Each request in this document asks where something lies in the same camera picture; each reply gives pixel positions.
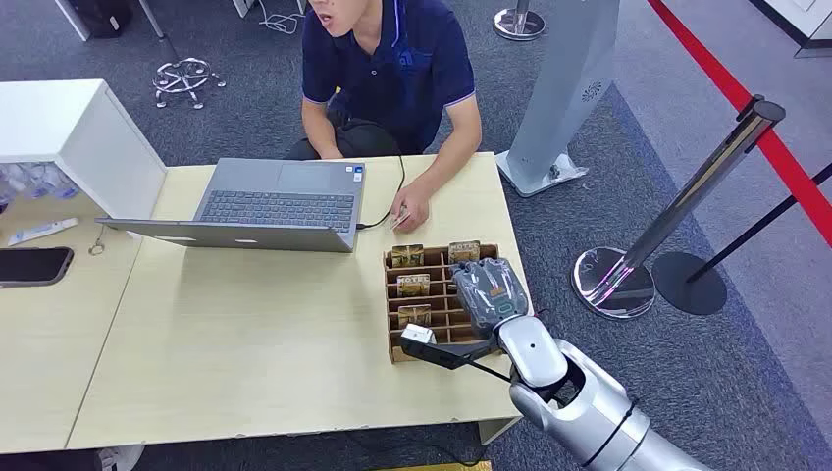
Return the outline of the person's left hand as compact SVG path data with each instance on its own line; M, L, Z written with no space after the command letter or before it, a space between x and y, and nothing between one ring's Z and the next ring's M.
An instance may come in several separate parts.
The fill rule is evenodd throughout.
M421 178L401 189L390 208L393 230L412 233L422 226L430 216L432 195L432 190Z

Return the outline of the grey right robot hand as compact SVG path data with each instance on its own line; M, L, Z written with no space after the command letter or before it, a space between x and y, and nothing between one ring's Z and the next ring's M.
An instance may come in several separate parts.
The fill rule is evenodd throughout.
M507 320L527 315L527 292L505 258L459 262L450 267L457 298L480 339L493 335Z

